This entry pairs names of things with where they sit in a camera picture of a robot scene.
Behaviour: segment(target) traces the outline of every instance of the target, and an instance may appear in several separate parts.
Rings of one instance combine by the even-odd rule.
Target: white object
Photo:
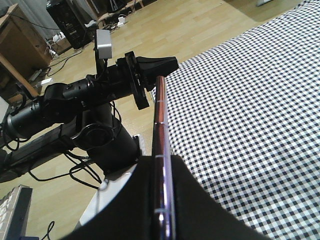
[[[118,24],[117,24],[117,26],[118,27],[122,27],[123,25],[125,25],[125,23],[126,23],[126,19],[125,19],[125,17],[123,17],[123,16],[120,16],[119,18],[118,18]]]
[[[96,31],[96,46],[99,59],[112,59],[112,44],[109,30],[98,29]]]
[[[256,2],[256,6],[260,7],[261,5],[266,4],[267,2],[270,2],[270,1],[272,1],[272,0],[258,0]]]
[[[54,79],[52,77],[47,78],[45,80],[39,81],[36,85],[35,85],[35,89],[38,91],[38,89],[40,87],[42,87],[41,92],[43,93],[45,91],[45,87],[47,87],[47,85],[51,84],[54,81]]]
[[[0,122],[2,122],[4,119],[8,107],[9,104],[2,97],[0,97]]]
[[[106,176],[107,181],[101,183],[99,190],[94,194],[90,203],[83,212],[79,220],[81,226],[90,221],[95,215],[103,210],[112,201],[112,199],[115,198],[127,183],[135,168],[136,164],[125,172],[122,172],[116,178],[114,177],[114,174],[112,174],[112,179],[108,179],[108,176]]]

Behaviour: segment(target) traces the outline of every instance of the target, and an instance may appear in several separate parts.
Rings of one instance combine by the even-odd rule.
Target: keyboard
[[[26,234],[32,190],[20,185],[0,200],[0,240],[19,240]]]

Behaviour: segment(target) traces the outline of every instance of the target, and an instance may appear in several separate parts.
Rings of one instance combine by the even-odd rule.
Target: black cable
[[[73,159],[71,159],[71,158],[70,158],[70,155],[76,156],[76,157],[73,157],[73,158],[79,160],[79,161],[81,162],[81,164],[84,165],[84,167],[82,167],[82,169],[85,170],[85,171],[86,171],[94,180],[96,180],[99,184],[102,183],[99,175],[95,172],[95,170],[93,170],[85,161],[83,161],[83,159],[89,159],[89,158],[83,157],[83,156],[77,156],[77,155],[74,155],[74,154],[71,153],[71,152],[64,153],[64,156],[65,156],[67,159],[69,159],[71,162],[73,162],[74,164],[76,164],[76,166],[79,166],[79,164],[76,163]]]
[[[70,172],[68,172],[68,173],[64,173],[64,174],[58,175],[58,176],[53,176],[53,177],[50,177],[50,178],[40,179],[40,178],[37,178],[37,177],[31,172],[32,166],[33,166],[33,164],[31,164],[31,166],[29,167],[28,173],[30,174],[30,176],[31,176],[33,179],[37,180],[38,182],[47,182],[47,181],[50,181],[50,180],[54,180],[54,179],[58,179],[58,178],[62,178],[62,177],[65,177],[65,176],[70,175]],[[75,171],[73,172],[73,174],[75,174],[75,173],[77,173],[77,172],[79,172],[79,171],[81,171],[81,170],[82,170],[82,168],[79,168],[79,169],[75,170]]]
[[[75,54],[75,55],[72,55],[72,56],[68,57],[68,58],[64,61],[63,65],[62,65],[57,71],[55,71],[55,72],[52,73],[52,74],[49,74],[49,73],[50,73],[50,71],[49,71],[46,75],[47,75],[48,77],[51,77],[51,76],[55,75],[56,73],[60,72],[60,71],[64,68],[64,66],[66,65],[66,63],[67,63],[67,61],[68,61],[69,59],[73,58],[74,56],[77,56],[77,55],[81,54],[82,52],[83,52],[83,48],[82,48],[82,51],[78,52],[78,53]]]
[[[27,20],[27,19],[25,19],[25,18],[21,17],[21,16],[18,16],[18,15],[12,14],[11,12],[7,12],[5,15],[11,15],[11,16],[14,16],[14,17],[16,17],[16,18],[19,18],[19,19],[21,19],[21,20],[23,20],[23,21],[26,21],[26,22],[28,22],[28,23],[30,23],[30,24],[32,24],[32,25],[36,25],[36,26],[38,26],[38,27],[40,27],[40,28],[43,28],[43,29],[49,29],[49,30],[60,30],[60,28],[50,28],[50,27],[45,27],[45,26],[38,25],[38,24],[36,24],[36,23],[34,23],[34,22],[31,22],[31,21],[29,21],[29,20]]]
[[[49,223],[49,226],[48,226],[48,228],[47,228],[47,230],[46,230],[46,234],[45,234],[44,237],[41,238],[40,240],[44,240],[46,237],[48,238],[48,240],[51,240],[51,239],[50,239],[50,236],[49,236],[49,233],[50,233],[51,230],[54,228],[54,225],[55,225],[55,221],[51,221],[51,222]]]
[[[75,180],[75,181],[77,181],[78,183],[81,183],[81,184],[83,184],[83,185],[85,185],[85,186],[87,186],[87,187],[90,187],[90,188],[93,188],[93,189],[96,189],[96,190],[99,189],[99,187],[94,186],[94,185],[91,185],[90,183],[87,183],[87,182],[85,182],[85,181],[82,181],[82,180],[80,180],[79,178],[73,176],[72,170],[74,170],[75,168],[77,168],[77,166],[74,166],[74,167],[70,168],[70,170],[69,170],[70,177],[71,177],[73,180]]]
[[[84,50],[84,49],[81,48],[80,50],[75,51],[75,54],[73,53],[73,54],[71,54],[70,56],[66,56],[64,59],[56,62],[56,63],[53,64],[53,65],[50,65],[49,68],[54,67],[54,66],[58,65],[59,63],[62,63],[62,62],[63,62],[64,60],[66,60],[66,59],[70,59],[70,58],[76,56],[79,52],[82,52],[83,50]]]
[[[112,102],[110,102],[109,104],[110,104],[110,106],[113,107],[113,116],[116,117],[116,113],[117,113],[117,115],[118,115],[118,117],[119,117],[119,119],[118,119],[118,120],[119,120],[118,126],[116,126],[116,127],[112,126],[113,129],[119,128],[118,134],[117,134],[116,137],[115,137],[115,138],[117,138],[118,135],[120,134],[121,129],[122,129],[122,118],[121,118],[120,112],[119,112],[118,109],[116,108],[116,103],[115,103],[114,101],[112,101]]]

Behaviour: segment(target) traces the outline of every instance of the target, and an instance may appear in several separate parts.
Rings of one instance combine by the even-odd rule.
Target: computer tower
[[[92,41],[91,31],[70,0],[48,0],[46,10],[74,49]]]

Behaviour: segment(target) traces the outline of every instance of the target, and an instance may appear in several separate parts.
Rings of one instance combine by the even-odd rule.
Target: checkered tablecloth
[[[320,239],[320,1],[195,56],[167,78],[172,153],[272,239]]]

